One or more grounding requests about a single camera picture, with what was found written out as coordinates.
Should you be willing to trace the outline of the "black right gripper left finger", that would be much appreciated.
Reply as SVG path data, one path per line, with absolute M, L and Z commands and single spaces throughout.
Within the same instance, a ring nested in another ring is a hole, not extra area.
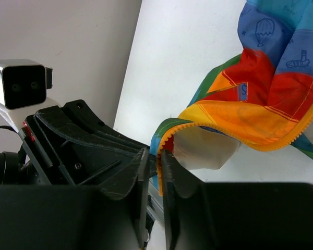
M 143 249 L 147 161 L 98 186 L 0 184 L 0 249 Z

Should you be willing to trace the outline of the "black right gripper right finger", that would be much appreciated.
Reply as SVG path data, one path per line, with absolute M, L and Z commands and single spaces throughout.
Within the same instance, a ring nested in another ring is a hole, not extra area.
M 313 185 L 203 182 L 161 154 L 167 249 L 313 249 Z

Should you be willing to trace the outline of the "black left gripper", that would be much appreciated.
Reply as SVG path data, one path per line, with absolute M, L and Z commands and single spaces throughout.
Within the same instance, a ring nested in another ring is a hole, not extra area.
M 107 126 L 81 99 L 28 115 L 21 129 L 36 184 L 98 185 L 149 147 Z

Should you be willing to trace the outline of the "rainbow striped zip jacket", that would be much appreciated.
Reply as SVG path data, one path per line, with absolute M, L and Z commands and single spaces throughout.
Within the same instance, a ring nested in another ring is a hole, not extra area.
M 220 166 L 243 143 L 263 152 L 291 145 L 313 160 L 313 1 L 247 1 L 237 32 L 242 53 L 157 128 L 157 159 L 166 149 L 186 166 Z

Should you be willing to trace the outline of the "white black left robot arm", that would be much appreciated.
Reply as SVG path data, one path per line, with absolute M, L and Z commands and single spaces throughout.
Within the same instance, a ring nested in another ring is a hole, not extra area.
M 107 126 L 81 99 L 0 114 L 22 141 L 18 152 L 0 153 L 0 184 L 98 185 L 149 149 Z

